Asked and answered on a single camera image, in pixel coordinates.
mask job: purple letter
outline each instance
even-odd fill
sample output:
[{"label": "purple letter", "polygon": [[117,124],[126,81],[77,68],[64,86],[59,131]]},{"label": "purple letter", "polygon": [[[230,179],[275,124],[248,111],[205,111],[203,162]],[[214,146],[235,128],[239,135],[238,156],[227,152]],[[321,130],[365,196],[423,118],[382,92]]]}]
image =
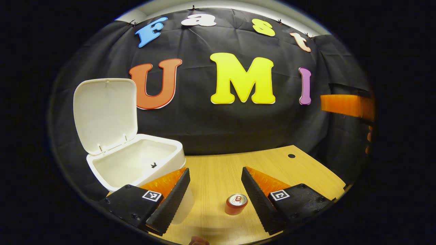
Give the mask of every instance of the purple letter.
[{"label": "purple letter", "polygon": [[302,81],[302,87],[301,87],[301,97],[300,97],[300,104],[301,105],[308,105],[311,102],[310,99],[310,71],[306,68],[298,68],[298,71],[301,74],[301,81]]}]

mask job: black backdrop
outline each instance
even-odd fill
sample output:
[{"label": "black backdrop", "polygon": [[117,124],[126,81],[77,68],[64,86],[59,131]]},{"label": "black backdrop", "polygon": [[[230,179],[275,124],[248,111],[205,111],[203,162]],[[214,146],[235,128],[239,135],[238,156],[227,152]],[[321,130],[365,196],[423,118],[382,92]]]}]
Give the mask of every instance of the black backdrop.
[{"label": "black backdrop", "polygon": [[[2,238],[7,244],[156,244],[108,222],[78,195],[49,149],[45,121],[50,87],[61,66],[102,26],[142,3],[77,0],[65,7],[59,1],[10,2],[2,9],[9,58],[9,82],[2,91],[8,175]],[[268,244],[430,243],[435,218],[428,196],[434,179],[424,153],[431,137],[426,129],[432,118],[427,109],[432,77],[426,71],[432,39],[431,21],[423,11],[431,6],[409,1],[292,3],[356,54],[369,72],[378,120],[370,164],[350,191],[321,217]]]},{"label": "black backdrop", "polygon": [[[186,27],[181,21],[192,14],[211,14],[215,26]],[[160,36],[138,48],[139,29],[167,17]],[[261,19],[272,25],[275,36],[257,33],[251,22]],[[290,33],[305,37],[311,52],[303,51]],[[267,58],[272,68],[273,105],[242,103],[236,96],[230,105],[210,101],[216,91],[217,69],[213,53],[234,54],[247,71],[256,57]],[[223,154],[266,150],[295,145],[331,168],[347,184],[365,160],[368,126],[350,116],[330,116],[320,109],[320,95],[366,92],[366,75],[352,54],[332,35],[314,38],[279,24],[276,20],[240,10],[200,8],[157,16],[137,25],[113,21],[86,41],[65,64],[53,87],[48,123],[53,150],[60,164],[91,199],[107,194],[94,177],[87,152],[78,139],[73,117],[73,95],[85,80],[131,78],[129,70],[150,63],[147,94],[162,89],[160,61],[178,58],[177,85],[172,101],[163,108],[137,109],[138,133],[178,140],[184,152]],[[312,73],[310,105],[300,105],[301,75],[298,68]]]}]

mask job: letter m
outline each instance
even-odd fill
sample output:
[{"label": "letter m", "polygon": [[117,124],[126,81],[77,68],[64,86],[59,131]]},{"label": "letter m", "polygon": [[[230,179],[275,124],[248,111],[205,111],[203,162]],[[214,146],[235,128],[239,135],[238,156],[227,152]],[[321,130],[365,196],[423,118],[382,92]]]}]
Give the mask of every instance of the letter m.
[{"label": "letter m", "polygon": [[256,90],[251,100],[256,104],[274,104],[271,81],[273,62],[267,58],[257,57],[248,71],[242,67],[236,56],[229,53],[215,53],[211,60],[217,64],[217,90],[211,97],[214,104],[232,104],[235,96],[230,93],[230,83],[242,102],[246,102],[253,86]]}]

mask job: black fabric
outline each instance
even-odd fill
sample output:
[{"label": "black fabric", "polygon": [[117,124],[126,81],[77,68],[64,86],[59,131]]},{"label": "black fabric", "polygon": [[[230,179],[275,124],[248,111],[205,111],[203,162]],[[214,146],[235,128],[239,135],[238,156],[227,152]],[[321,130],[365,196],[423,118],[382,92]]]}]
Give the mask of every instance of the black fabric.
[{"label": "black fabric", "polygon": [[[180,22],[191,14],[212,14],[217,24],[212,27],[181,26]],[[138,48],[140,39],[135,32],[160,17],[168,18],[162,22],[160,36]],[[257,33],[252,28],[253,18],[268,21],[275,36]],[[291,32],[305,37],[312,51],[303,51],[290,36]],[[242,103],[232,86],[231,93],[236,96],[234,103],[211,103],[217,71],[210,55],[218,52],[234,54],[245,70],[256,57],[273,61],[275,104],[255,104],[251,99]],[[338,144],[344,135],[352,138],[349,142],[357,141],[358,134],[347,131],[328,136],[329,128],[337,128],[341,123],[351,127],[355,121],[329,122],[330,113],[320,109],[320,95],[332,92],[329,84],[369,91],[357,62],[331,35],[312,39],[261,15],[224,8],[182,10],[136,26],[114,21],[84,43],[65,64],[55,81],[49,109],[51,143],[66,174],[89,198],[99,200],[105,197],[107,190],[91,172],[86,162],[87,152],[77,135],[72,107],[76,87],[85,80],[96,78],[131,78],[129,70],[132,67],[150,63],[153,69],[148,72],[146,89],[149,95],[157,95],[162,87],[162,69],[158,64],[170,58],[183,61],[177,68],[173,100],[160,109],[138,109],[138,133],[178,140],[186,155],[238,153],[295,145],[316,159],[324,159],[323,164],[334,168],[338,155],[343,152],[338,153],[335,145],[331,145],[333,151],[322,152],[324,145]],[[310,105],[299,104],[300,67],[312,73]],[[349,150],[353,145],[344,147]],[[345,155],[343,164],[351,164],[355,158],[356,155]]]}]

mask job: orange letter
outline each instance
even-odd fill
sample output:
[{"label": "orange letter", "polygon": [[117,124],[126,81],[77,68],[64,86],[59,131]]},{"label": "orange letter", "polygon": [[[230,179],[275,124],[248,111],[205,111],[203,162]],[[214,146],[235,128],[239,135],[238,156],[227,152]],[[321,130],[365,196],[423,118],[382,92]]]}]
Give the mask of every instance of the orange letter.
[{"label": "orange letter", "polygon": [[304,43],[306,40],[300,36],[298,33],[290,33],[291,36],[295,38],[295,41],[297,41],[298,46],[303,49],[306,52],[310,52],[310,47],[306,46]]},{"label": "orange letter", "polygon": [[181,59],[168,59],[159,63],[159,67],[163,68],[162,91],[155,96],[148,95],[146,91],[147,73],[153,66],[142,64],[130,69],[129,74],[136,83],[136,106],[139,109],[159,109],[171,102],[176,91],[176,69],[180,64]]}]

